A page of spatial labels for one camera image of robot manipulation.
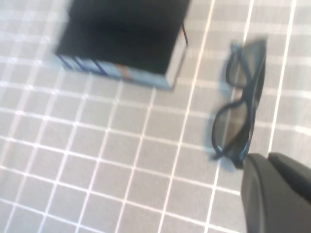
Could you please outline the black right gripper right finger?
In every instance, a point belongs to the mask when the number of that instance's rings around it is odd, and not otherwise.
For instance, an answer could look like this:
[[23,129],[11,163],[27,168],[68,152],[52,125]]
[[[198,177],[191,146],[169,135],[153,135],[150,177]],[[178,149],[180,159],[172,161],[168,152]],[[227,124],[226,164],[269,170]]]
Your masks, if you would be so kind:
[[271,152],[268,160],[295,193],[311,202],[311,169],[278,152]]

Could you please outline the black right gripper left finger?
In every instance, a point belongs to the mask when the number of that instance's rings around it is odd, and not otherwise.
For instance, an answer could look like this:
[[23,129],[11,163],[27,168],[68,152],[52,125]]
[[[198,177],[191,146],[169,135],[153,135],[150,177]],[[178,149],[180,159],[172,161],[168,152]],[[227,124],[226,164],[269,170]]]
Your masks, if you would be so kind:
[[309,233],[311,203],[261,154],[246,157],[241,198],[249,233]]

